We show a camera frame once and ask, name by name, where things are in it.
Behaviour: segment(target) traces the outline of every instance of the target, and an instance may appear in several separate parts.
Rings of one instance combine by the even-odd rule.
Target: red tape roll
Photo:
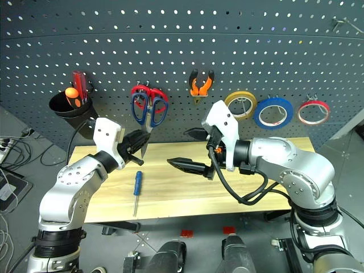
[[[313,105],[316,105],[318,107],[321,108],[321,111],[322,111],[322,107],[326,110],[326,113],[325,114],[325,117],[318,120],[318,121],[307,121],[306,119],[304,119],[303,117],[301,117],[301,111],[308,107],[308,106],[313,106]],[[328,120],[329,116],[330,116],[330,107],[329,105],[326,103],[326,102],[323,102],[323,101],[318,101],[318,100],[311,100],[311,101],[307,101],[305,102],[304,104],[302,104],[297,112],[297,116],[298,116],[298,119],[304,123],[304,124],[308,124],[308,125],[319,125],[319,124],[322,124],[324,123],[325,121]]]

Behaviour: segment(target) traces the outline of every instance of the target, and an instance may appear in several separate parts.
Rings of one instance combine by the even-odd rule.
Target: power strip
[[[10,152],[11,148],[13,147],[15,140],[10,139],[7,143],[7,146],[3,146],[5,138],[0,138],[0,148],[4,148],[5,150],[0,150],[0,164],[3,163],[7,157],[7,154]]]

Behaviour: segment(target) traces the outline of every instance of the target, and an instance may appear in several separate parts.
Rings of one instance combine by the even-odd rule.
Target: red and blue scissors
[[[136,113],[136,108],[141,109],[141,117]],[[166,118],[168,110],[168,96],[158,88],[149,88],[143,84],[138,84],[131,89],[131,113],[135,120],[142,125],[142,129],[148,133]],[[142,157],[146,152],[148,143],[141,151]]]

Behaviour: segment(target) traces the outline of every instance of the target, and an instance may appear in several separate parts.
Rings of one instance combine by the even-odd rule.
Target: wooden board
[[[313,151],[309,138],[289,140],[302,150]],[[289,209],[287,200],[276,193],[268,193],[254,206],[239,204],[225,190],[217,175],[210,181],[179,171],[166,161],[183,157],[209,165],[205,146],[206,142],[149,144],[143,166],[129,163],[123,170],[109,174],[91,199],[86,222]],[[95,146],[76,147],[71,162],[95,153]],[[143,181],[134,218],[133,191],[137,171],[143,172]],[[230,186],[241,196],[255,190],[263,181],[260,175],[240,175],[237,169],[235,172],[223,170],[223,173]],[[280,185],[276,189],[284,191]]]

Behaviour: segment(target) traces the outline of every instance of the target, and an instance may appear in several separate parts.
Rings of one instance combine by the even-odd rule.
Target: pliers
[[[205,84],[202,87],[198,88],[196,85],[197,75],[198,75],[198,70],[197,69],[192,70],[188,80],[190,87],[190,94],[191,96],[193,96],[193,101],[195,105],[199,104],[203,97],[208,96],[208,90],[211,88],[215,78],[214,70],[209,70],[208,78]]]

